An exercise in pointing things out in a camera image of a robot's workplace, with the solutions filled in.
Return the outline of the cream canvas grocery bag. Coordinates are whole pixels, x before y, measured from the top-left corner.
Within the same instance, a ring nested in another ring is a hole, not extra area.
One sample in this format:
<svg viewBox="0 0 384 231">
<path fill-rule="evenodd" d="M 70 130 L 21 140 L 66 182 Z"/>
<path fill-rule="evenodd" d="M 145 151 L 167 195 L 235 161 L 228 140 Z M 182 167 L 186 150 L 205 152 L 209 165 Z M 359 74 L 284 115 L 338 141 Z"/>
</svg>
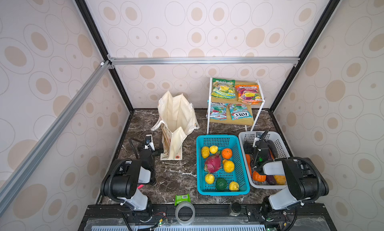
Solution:
<svg viewBox="0 0 384 231">
<path fill-rule="evenodd" d="M 159 100 L 158 114 L 159 119 L 151 131 L 162 130 L 161 160 L 182 160 L 184 140 L 200 128 L 193 104 L 183 94 L 174 97 L 167 91 Z"/>
</svg>

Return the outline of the pink dragon fruit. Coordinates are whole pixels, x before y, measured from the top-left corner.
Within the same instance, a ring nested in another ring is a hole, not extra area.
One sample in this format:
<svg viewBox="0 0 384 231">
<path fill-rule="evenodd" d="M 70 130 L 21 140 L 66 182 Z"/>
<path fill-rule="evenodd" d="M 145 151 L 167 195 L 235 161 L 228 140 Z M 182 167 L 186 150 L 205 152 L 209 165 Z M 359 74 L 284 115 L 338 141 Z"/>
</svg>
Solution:
<svg viewBox="0 0 384 231">
<path fill-rule="evenodd" d="M 221 164 L 222 161 L 220 155 L 215 154 L 207 158 L 207 160 L 205 161 L 204 170 L 211 174 L 215 173 L 221 169 Z"/>
</svg>

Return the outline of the green yellow snack bag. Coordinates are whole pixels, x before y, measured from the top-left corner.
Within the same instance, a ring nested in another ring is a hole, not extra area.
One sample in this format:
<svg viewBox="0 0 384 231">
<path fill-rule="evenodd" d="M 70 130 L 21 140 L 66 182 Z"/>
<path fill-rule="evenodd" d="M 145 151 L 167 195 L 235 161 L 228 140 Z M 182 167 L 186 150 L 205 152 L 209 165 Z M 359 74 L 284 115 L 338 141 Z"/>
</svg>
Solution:
<svg viewBox="0 0 384 231">
<path fill-rule="evenodd" d="M 235 80 L 213 78 L 211 95 L 220 99 L 235 99 Z"/>
</svg>

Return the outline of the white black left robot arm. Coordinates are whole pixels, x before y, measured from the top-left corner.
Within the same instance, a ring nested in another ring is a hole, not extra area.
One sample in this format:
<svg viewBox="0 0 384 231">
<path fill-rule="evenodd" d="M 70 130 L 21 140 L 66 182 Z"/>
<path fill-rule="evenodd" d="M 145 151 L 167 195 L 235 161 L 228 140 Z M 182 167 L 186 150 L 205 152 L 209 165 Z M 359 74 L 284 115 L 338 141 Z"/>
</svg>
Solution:
<svg viewBox="0 0 384 231">
<path fill-rule="evenodd" d="M 153 206 L 150 199 L 141 193 L 140 185 L 155 185 L 155 156 L 159 149 L 142 149 L 136 160 L 123 159 L 112 162 L 101 183 L 101 195 L 119 203 L 124 208 L 151 216 Z"/>
</svg>

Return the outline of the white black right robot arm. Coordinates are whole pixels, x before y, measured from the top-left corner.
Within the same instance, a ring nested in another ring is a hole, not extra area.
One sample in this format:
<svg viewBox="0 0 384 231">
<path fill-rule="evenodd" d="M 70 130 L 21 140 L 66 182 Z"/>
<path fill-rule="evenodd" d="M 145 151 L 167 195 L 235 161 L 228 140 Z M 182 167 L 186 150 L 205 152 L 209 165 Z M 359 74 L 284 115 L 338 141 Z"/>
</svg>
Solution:
<svg viewBox="0 0 384 231">
<path fill-rule="evenodd" d="M 253 157 L 252 167 L 258 174 L 268 178 L 283 176 L 286 179 L 287 186 L 284 189 L 264 199 L 261 212 L 265 214 L 312 204 L 329 194 L 328 183 L 309 158 L 273 159 L 269 144 L 264 140 L 255 142 Z"/>
</svg>

